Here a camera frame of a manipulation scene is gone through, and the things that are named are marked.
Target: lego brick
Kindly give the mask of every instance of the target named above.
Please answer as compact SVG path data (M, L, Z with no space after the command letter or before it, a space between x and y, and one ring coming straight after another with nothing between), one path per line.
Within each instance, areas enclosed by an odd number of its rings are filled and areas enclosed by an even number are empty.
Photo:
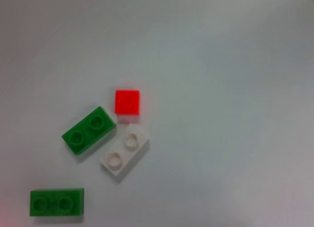
M136 90L116 90L115 113L117 115L139 115L140 92Z
M116 127L102 107L96 108L62 135L75 155L80 155Z
M84 189L38 189L30 192L30 216L80 216Z
M114 176L118 176L139 155L147 142L147 136L131 124L100 158L100 163Z

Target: white lego brick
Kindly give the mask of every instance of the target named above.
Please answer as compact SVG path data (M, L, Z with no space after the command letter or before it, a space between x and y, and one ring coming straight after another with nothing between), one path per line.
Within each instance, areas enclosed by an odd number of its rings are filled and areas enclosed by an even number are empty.
M148 137L130 124L125 133L100 158L101 164L114 176L118 176L148 142Z

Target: plastic block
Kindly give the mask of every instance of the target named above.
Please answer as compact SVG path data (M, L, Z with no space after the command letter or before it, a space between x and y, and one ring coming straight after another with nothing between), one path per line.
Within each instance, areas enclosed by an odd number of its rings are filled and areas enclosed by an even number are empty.
M30 216L80 216L84 189L38 189L30 192Z
M114 176L118 176L131 160L144 149L147 142L147 136L131 124L126 132L104 153L100 158L100 162Z
M116 127L102 107L96 108L62 135L75 155L80 155Z
M117 115L139 115L140 92L116 90L115 113Z

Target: green 1x2 lego plate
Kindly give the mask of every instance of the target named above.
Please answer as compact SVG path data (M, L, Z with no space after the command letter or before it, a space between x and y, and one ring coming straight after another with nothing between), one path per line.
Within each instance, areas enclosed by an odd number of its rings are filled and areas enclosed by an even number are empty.
M80 216L84 189L38 189L30 192L30 216Z
M102 107L96 108L62 135L75 155L80 155L116 127Z

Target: white surface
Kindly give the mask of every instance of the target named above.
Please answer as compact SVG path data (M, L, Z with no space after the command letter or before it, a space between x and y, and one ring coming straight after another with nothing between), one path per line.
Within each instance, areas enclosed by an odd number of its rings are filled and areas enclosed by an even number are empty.
M131 124L123 135L115 139L113 145L100 158L100 162L108 172L118 176L139 155L147 142L147 136Z
M312 227L313 56L313 0L0 0L0 226ZM152 136L120 184L61 138L117 86ZM72 187L83 222L28 216Z

